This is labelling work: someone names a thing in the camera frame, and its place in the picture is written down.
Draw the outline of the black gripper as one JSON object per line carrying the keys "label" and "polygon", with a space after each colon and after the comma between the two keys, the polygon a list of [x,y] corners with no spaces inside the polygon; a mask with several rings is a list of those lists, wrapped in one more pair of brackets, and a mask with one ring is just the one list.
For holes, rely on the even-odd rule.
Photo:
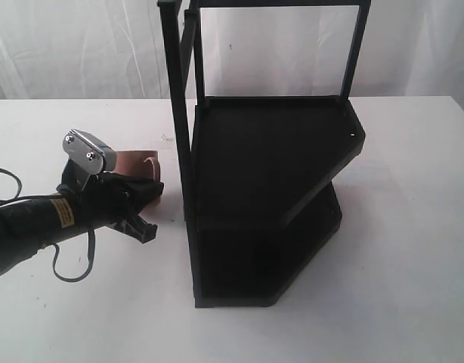
{"label": "black gripper", "polygon": [[154,240],[158,225],[144,221],[139,213],[160,199],[164,184],[132,180],[121,187],[119,180],[113,172],[88,175],[69,160],[57,186],[56,230],[86,233],[106,226],[141,244]]}

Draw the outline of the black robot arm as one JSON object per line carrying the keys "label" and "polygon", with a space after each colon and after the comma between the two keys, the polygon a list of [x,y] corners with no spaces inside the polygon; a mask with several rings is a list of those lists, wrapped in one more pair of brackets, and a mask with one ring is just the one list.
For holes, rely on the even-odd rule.
{"label": "black robot arm", "polygon": [[46,247],[58,250],[61,242],[87,234],[87,269],[75,278],[57,276],[67,283],[82,281],[94,265],[97,229],[108,227],[142,244],[156,237],[157,225],[140,214],[163,188],[154,178],[91,174],[68,161],[56,193],[0,200],[0,276]]}

